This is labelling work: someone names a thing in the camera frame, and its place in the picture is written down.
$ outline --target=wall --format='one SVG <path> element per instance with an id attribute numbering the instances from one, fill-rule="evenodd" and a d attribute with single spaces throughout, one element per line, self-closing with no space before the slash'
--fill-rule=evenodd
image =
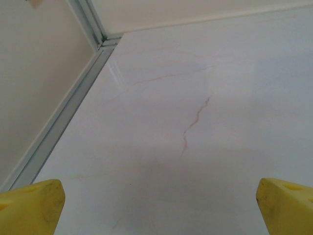
<path id="1" fill-rule="evenodd" d="M 313 0 L 92 0 L 107 33 L 304 6 Z"/>
<path id="2" fill-rule="evenodd" d="M 65 0 L 0 3 L 0 185 L 93 55 Z"/>

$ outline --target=yellow plastic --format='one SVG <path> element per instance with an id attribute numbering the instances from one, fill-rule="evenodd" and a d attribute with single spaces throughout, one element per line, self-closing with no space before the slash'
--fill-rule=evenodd
<path id="1" fill-rule="evenodd" d="M 59 180 L 0 194 L 0 235 L 54 234 L 64 202 Z"/>
<path id="2" fill-rule="evenodd" d="M 262 179 L 256 199 L 270 235 L 313 235 L 313 188 Z"/>

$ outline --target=cream wall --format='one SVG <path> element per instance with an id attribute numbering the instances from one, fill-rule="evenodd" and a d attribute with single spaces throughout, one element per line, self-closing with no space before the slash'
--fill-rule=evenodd
<path id="1" fill-rule="evenodd" d="M 313 0 L 92 0 L 109 34 L 288 9 Z"/>
<path id="2" fill-rule="evenodd" d="M 65 0 L 0 2 L 0 185 L 93 55 Z"/>

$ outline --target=metal trim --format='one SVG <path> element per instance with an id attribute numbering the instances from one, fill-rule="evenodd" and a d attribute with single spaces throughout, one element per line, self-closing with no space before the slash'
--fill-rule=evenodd
<path id="1" fill-rule="evenodd" d="M 30 147 L 23 160 L 2 185 L 0 191 L 24 187 L 34 181 L 114 48 L 114 46 L 100 48 L 50 118 L 38 137 L 39 140 Z"/>
<path id="2" fill-rule="evenodd" d="M 92 2 L 90 0 L 68 0 L 68 3 L 89 43 L 97 51 L 107 39 L 107 35 Z"/>
<path id="3" fill-rule="evenodd" d="M 102 47 L 117 46 L 122 37 L 107 39 L 103 42 Z"/>

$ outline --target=white panel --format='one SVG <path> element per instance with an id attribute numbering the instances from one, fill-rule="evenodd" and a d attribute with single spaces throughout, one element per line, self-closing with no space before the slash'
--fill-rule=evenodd
<path id="1" fill-rule="evenodd" d="M 313 0 L 92 0 L 108 34 L 289 9 Z"/>
<path id="2" fill-rule="evenodd" d="M 56 235 L 267 235 L 259 180 L 313 186 L 312 22 L 126 33 L 37 178 L 64 184 Z"/>

